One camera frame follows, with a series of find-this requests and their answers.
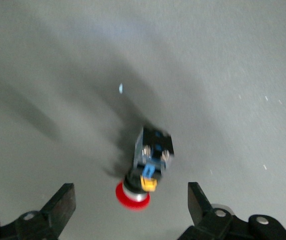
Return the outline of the dark grey table mat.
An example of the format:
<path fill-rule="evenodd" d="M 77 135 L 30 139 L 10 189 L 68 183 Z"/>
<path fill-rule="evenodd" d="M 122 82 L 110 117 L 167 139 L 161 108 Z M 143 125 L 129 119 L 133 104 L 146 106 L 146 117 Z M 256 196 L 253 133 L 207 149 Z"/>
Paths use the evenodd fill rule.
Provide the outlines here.
<path fill-rule="evenodd" d="M 132 211 L 144 126 L 174 159 Z M 286 0 L 0 0 L 2 223 L 72 182 L 61 240 L 176 240 L 192 181 L 286 228 Z"/>

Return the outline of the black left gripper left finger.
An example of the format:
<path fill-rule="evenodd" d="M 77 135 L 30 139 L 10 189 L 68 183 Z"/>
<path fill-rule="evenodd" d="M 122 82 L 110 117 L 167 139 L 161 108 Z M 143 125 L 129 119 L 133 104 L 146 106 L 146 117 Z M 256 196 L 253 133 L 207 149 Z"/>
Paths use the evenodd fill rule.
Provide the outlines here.
<path fill-rule="evenodd" d="M 75 209 L 75 186 L 65 183 L 40 210 L 0 226 L 0 240 L 59 240 Z"/>

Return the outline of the red push button switch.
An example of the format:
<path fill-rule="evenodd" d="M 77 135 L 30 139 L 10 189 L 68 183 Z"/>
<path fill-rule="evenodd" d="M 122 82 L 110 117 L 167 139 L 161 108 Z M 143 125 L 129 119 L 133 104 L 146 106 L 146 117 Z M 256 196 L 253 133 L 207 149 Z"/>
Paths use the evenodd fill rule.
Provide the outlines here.
<path fill-rule="evenodd" d="M 142 127 L 135 143 L 132 165 L 115 189 L 120 205 L 131 211 L 147 208 L 150 194 L 156 191 L 173 159 L 170 133 Z"/>

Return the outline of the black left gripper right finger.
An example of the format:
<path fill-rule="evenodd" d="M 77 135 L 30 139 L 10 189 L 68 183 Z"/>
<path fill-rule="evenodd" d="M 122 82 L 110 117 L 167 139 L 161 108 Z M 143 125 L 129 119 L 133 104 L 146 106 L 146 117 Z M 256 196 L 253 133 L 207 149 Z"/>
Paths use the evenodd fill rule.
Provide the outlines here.
<path fill-rule="evenodd" d="M 286 240 L 286 229 L 275 218 L 254 214 L 243 221 L 213 207 L 197 182 L 188 183 L 188 210 L 194 225 L 177 240 Z"/>

